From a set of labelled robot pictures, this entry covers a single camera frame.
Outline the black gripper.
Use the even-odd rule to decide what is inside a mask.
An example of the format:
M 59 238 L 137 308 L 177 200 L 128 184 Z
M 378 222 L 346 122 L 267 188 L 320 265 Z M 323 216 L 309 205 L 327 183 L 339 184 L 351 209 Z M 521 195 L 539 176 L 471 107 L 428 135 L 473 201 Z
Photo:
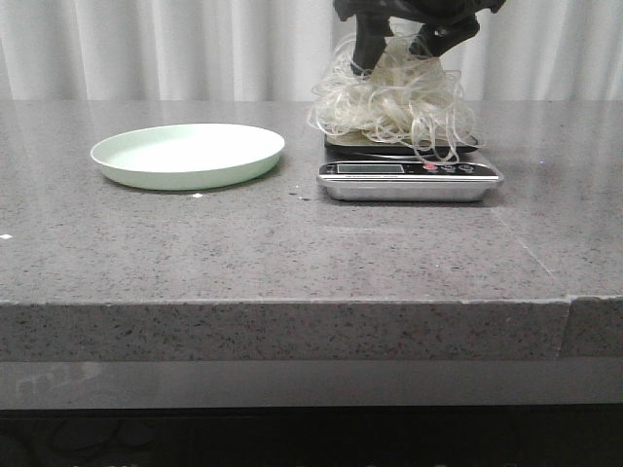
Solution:
M 355 15 L 356 38 L 351 69 L 357 76 L 372 73 L 393 32 L 389 18 L 403 18 L 422 23 L 454 23 L 441 26 L 424 24 L 409 47 L 419 58 L 440 57 L 479 32 L 479 22 L 472 17 L 482 10 L 497 13 L 505 0 L 337 0 L 333 6 L 340 20 Z

